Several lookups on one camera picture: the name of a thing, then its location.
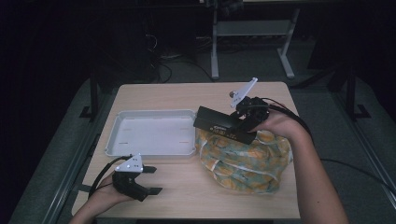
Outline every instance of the forearm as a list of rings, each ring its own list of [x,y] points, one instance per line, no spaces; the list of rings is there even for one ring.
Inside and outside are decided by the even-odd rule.
[[[298,203],[303,223],[347,223],[343,205],[306,132],[291,140]]]

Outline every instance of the gray floor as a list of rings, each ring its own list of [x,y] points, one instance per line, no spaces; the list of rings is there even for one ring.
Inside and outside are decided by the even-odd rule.
[[[288,53],[295,79],[287,79],[277,57],[277,43],[268,43],[259,48],[245,49],[234,54],[219,55],[219,82],[249,81],[257,77],[259,81],[283,81],[288,85],[297,84],[317,71],[306,69],[313,41],[295,41]],[[210,82],[204,73],[210,71],[208,52],[197,55],[198,67],[192,63],[167,63],[173,75],[169,82]],[[163,78],[169,71],[161,68]],[[351,122],[343,109],[345,91],[339,94],[325,88],[329,78],[325,77],[303,90],[290,90],[300,116],[309,125],[321,158],[335,159],[375,172],[367,156],[366,148],[373,148],[389,177],[396,180],[396,126],[389,115],[375,99],[373,91],[358,79],[356,103],[366,106],[371,119]],[[54,135],[45,156],[35,171],[27,190],[15,210],[11,223],[67,223],[71,218],[71,207],[77,196],[90,156],[85,157],[97,134],[106,121],[106,114],[112,105],[117,90],[112,94],[100,94],[100,114],[94,122],[80,119],[82,108],[90,104],[90,89],[87,81],[81,86],[64,117],[58,132]],[[359,137],[365,136],[368,145]],[[78,167],[71,167],[78,150],[84,150],[84,160]],[[371,178],[339,165],[324,162],[345,206],[351,223],[394,223],[396,210],[384,189]],[[74,169],[76,178],[70,176],[67,188],[64,175]],[[98,218],[98,223],[134,223],[134,220]],[[299,220],[277,220],[278,223],[300,223]]]

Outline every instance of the wooden table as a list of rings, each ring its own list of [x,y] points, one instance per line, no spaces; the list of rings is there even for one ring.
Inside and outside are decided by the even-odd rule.
[[[198,110],[203,105],[231,114],[230,91],[246,83],[147,84],[121,86],[108,115],[91,164],[83,180],[91,186],[105,165],[112,161],[105,147],[115,117],[122,110]],[[249,95],[269,97],[296,112],[288,87],[282,82],[258,82]],[[272,195],[246,194],[220,186],[202,166],[198,154],[189,159],[143,161],[157,167],[155,174],[142,174],[136,183],[144,187],[161,187],[157,196],[142,203],[120,203],[101,217],[130,218],[221,218],[221,219],[293,219],[300,218],[297,206],[293,163],[281,176],[280,189]],[[80,191],[72,214],[87,201]]]

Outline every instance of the table leg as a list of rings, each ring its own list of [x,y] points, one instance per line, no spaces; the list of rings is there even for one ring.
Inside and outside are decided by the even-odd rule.
[[[285,44],[283,45],[282,48],[277,49],[277,53],[279,54],[280,61],[282,62],[283,68],[285,69],[286,76],[288,78],[294,78],[294,73],[293,70],[291,69],[286,53],[288,52],[289,44],[294,33],[294,28],[296,26],[299,13],[300,13],[300,9],[296,8],[291,18],[288,33],[286,34]]]

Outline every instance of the dark background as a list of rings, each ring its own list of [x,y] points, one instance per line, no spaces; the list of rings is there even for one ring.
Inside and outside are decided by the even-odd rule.
[[[11,216],[67,107],[92,73],[102,91],[150,82],[156,71],[149,64],[158,55],[147,51],[145,34],[161,39],[160,48],[178,47],[193,58],[195,36],[211,33],[212,14],[195,7],[196,1],[166,1],[161,8],[152,6],[165,1],[135,1],[138,8],[130,8],[133,1],[108,2],[114,5],[95,0],[0,3],[0,220]],[[179,4],[185,7],[169,7]],[[281,17],[290,9],[246,6],[235,17]],[[305,6],[293,38],[318,41],[312,68],[353,64],[395,119],[394,9],[387,1]]]

